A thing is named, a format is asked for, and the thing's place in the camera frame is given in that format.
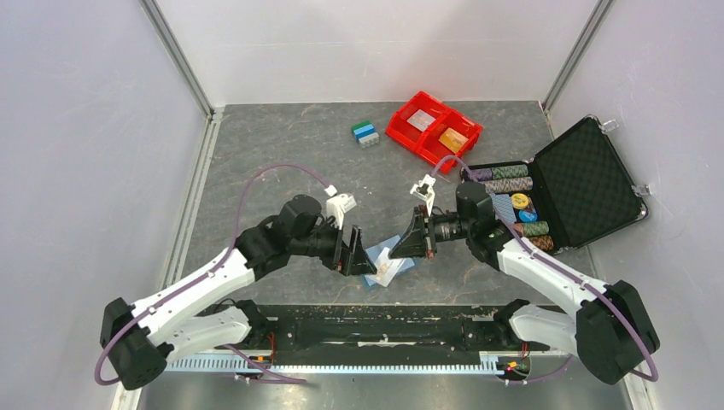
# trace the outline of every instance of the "blue cloth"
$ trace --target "blue cloth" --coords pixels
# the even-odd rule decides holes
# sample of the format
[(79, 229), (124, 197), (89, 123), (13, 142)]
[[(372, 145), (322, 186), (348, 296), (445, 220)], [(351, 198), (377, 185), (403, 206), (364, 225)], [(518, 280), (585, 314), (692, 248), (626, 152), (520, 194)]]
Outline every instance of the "blue cloth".
[(507, 194), (489, 195), (491, 201), (493, 201), (493, 206), (498, 210), (500, 217), (503, 218), (503, 221), (506, 224), (515, 224), (517, 222), (516, 211), (513, 210), (513, 201), (511, 200), (511, 196)]
[[(370, 257), (370, 259), (372, 260), (372, 263), (375, 263), (375, 260), (382, 253), (383, 249), (385, 249), (385, 248), (392, 249), (401, 239), (402, 239), (402, 237), (400, 235), (395, 235), (395, 236), (391, 237), (390, 239), (386, 239), (375, 246), (371, 246), (371, 247), (365, 249), (365, 251), (367, 252), (367, 256)], [(417, 265), (419, 265), (419, 261), (417, 259), (405, 258), (405, 261), (402, 262), (402, 266), (400, 266), (400, 270), (397, 272), (397, 275), (401, 275), (403, 272), (407, 272), (407, 271), (413, 269), (414, 267), (416, 267)], [(366, 276), (362, 276), (362, 282), (369, 287), (379, 285), (377, 282), (368, 279)]]

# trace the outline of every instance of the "white paper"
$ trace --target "white paper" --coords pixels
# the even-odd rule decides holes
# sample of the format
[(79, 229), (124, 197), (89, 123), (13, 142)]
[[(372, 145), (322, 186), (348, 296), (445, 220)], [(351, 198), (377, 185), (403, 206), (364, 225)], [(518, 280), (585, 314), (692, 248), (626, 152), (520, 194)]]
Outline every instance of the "white paper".
[(404, 262), (404, 259), (389, 259), (389, 248), (383, 248), (380, 255), (377, 259), (375, 259), (377, 274), (367, 275), (367, 278), (387, 287), (389, 283), (392, 282), (394, 275), (397, 274)]

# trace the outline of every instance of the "red plastic bin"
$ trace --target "red plastic bin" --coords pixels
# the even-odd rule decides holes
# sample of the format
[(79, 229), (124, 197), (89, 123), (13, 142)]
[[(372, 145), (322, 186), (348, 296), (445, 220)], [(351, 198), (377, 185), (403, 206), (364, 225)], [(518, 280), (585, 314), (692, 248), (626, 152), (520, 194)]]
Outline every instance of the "red plastic bin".
[[(419, 109), (435, 119), (425, 131), (420, 131), (407, 122)], [(440, 135), (447, 128), (452, 128), (468, 138), (458, 152), (453, 153), (440, 142)], [(443, 157), (450, 154), (462, 158), (475, 146), (481, 132), (480, 124), (476, 124), (424, 91), (415, 94), (410, 101), (392, 115), (385, 131), (390, 138), (433, 165), (437, 165)], [(456, 161), (447, 161), (440, 167), (440, 172), (449, 173), (450, 169), (457, 164)]]

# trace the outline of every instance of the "gray floor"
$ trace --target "gray floor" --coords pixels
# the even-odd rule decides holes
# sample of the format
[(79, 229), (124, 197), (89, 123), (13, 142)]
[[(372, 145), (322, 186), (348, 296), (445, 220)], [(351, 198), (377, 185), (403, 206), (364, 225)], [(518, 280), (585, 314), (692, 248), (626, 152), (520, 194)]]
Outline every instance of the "gray floor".
[[(466, 157), (469, 163), (530, 158), (551, 142), (536, 102), (453, 102), (485, 126)], [(352, 192), (358, 207), (348, 221), (364, 230), (366, 246), (402, 233), (412, 207), (412, 183), (431, 165), (387, 137), (362, 150), (350, 126), (370, 120), (380, 132), (399, 102), (232, 106), (226, 109), (208, 172), (185, 272), (200, 267), (229, 241), (232, 217), (242, 184), (253, 171), (273, 162), (313, 167), (342, 191)], [(454, 205), (455, 172), (435, 185), (436, 203)], [(297, 193), (322, 200), (311, 178), (294, 170), (269, 172), (253, 188), (242, 226), (279, 211)], [(585, 249), (560, 258), (582, 272), (592, 271)], [(387, 289), (366, 289), (359, 278), (344, 278), (318, 261), (296, 258), (283, 270), (233, 294), (257, 303), (447, 303), (506, 304), (516, 298), (547, 300), (526, 284), (507, 278), (470, 256), (463, 243), (446, 243), (431, 262), (396, 278)], [(536, 358), (534, 374), (560, 364)], [(630, 408), (621, 385), (597, 381), (576, 361), (562, 376), (524, 388), (505, 388), (494, 379), (472, 376), (313, 375), (310, 386), (247, 386), (228, 375), (167, 372), (143, 392), (142, 409), (348, 409), (400, 410), (486, 408)]]
[[(229, 241), (242, 184), (259, 167), (296, 162), (312, 167), (338, 190), (351, 192), (358, 206), (346, 221), (363, 229), (365, 246), (401, 234), (418, 199), (412, 184), (432, 166), (383, 135), (400, 102), (274, 104), (226, 109), (191, 237), (184, 274), (211, 260)], [(532, 157), (551, 142), (537, 102), (451, 102), (450, 106), (482, 124), (477, 146), (464, 158), (471, 164)], [(382, 142), (357, 146), (350, 127), (371, 121)], [(457, 168), (435, 185), (435, 203), (454, 207)], [(293, 169), (270, 171), (255, 184), (244, 205), (242, 227), (278, 213), (295, 194), (324, 203), (312, 178)], [(582, 272), (592, 271), (586, 249), (560, 258)], [(446, 303), (506, 304), (516, 298), (547, 300), (526, 284), (476, 261), (464, 243), (445, 243), (433, 261), (396, 278), (387, 288), (369, 290), (359, 278), (324, 269), (319, 261), (295, 257), (284, 268), (231, 295), (257, 303)]]
[[(552, 372), (560, 358), (533, 358), (532, 376)], [(490, 376), (298, 375), (308, 386), (246, 385), (230, 375), (166, 372), (145, 389), (142, 410), (625, 410), (622, 384), (609, 386), (575, 361), (540, 384), (506, 388)]]

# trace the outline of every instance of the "blue poker chip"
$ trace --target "blue poker chip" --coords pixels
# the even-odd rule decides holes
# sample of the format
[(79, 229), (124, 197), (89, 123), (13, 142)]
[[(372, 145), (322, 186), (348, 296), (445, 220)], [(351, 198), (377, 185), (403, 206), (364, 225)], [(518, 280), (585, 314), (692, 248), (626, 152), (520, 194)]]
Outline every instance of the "blue poker chip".
[(523, 222), (535, 222), (538, 220), (538, 214), (535, 212), (520, 211), (518, 217), (520, 217)]

